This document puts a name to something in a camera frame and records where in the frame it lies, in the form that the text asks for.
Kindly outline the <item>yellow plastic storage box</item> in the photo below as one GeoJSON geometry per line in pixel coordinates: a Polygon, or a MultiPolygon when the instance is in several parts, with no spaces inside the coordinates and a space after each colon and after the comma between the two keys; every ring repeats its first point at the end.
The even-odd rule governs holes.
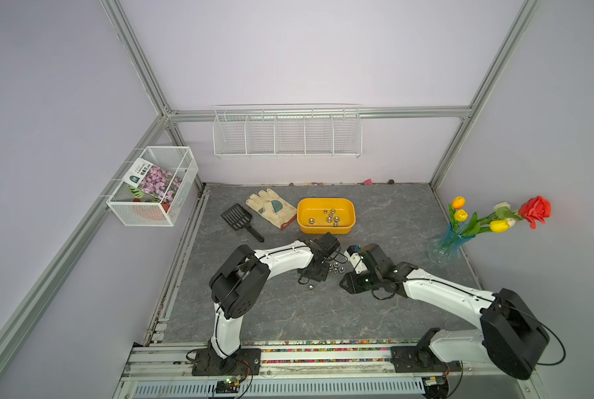
{"type": "Polygon", "coordinates": [[[357,223],[357,215],[349,199],[306,198],[298,203],[297,221],[305,234],[344,235],[357,223]]]}

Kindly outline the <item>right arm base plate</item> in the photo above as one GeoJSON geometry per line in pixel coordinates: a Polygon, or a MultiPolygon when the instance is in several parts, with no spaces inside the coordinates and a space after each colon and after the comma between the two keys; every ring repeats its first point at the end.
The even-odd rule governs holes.
{"type": "Polygon", "coordinates": [[[441,331],[429,329],[414,346],[391,347],[391,364],[396,373],[433,372],[447,375],[448,372],[461,372],[460,362],[443,362],[430,349],[431,339],[441,331]]]}

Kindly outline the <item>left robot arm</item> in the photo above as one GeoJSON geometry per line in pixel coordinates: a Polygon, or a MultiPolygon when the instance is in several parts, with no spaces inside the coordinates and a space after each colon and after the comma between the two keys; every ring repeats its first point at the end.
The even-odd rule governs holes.
{"type": "Polygon", "coordinates": [[[246,244],[237,247],[209,283],[215,308],[210,338],[213,354],[223,360],[240,350],[243,317],[254,307],[268,280],[296,271],[301,284],[323,282],[331,263],[347,261],[347,253],[330,233],[273,249],[251,249],[246,244]]]}

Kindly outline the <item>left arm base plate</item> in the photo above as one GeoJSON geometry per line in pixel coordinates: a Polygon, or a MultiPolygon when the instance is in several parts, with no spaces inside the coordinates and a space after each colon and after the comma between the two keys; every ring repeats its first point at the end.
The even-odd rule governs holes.
{"type": "Polygon", "coordinates": [[[261,350],[241,348],[227,358],[221,358],[212,347],[188,352],[195,355],[191,374],[194,377],[226,375],[257,376],[260,373],[261,350]]]}

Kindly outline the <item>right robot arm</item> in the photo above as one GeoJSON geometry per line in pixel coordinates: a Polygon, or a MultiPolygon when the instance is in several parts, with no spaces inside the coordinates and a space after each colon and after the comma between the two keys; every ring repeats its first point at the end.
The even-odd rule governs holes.
{"type": "Polygon", "coordinates": [[[401,296],[431,304],[471,324],[461,331],[429,329],[407,357],[415,368],[453,362],[496,366],[517,380],[527,380],[555,336],[516,292],[490,292],[441,279],[414,264],[394,264],[376,244],[351,246],[344,253],[351,264],[340,283],[349,294],[379,290],[391,299],[401,296]]]}

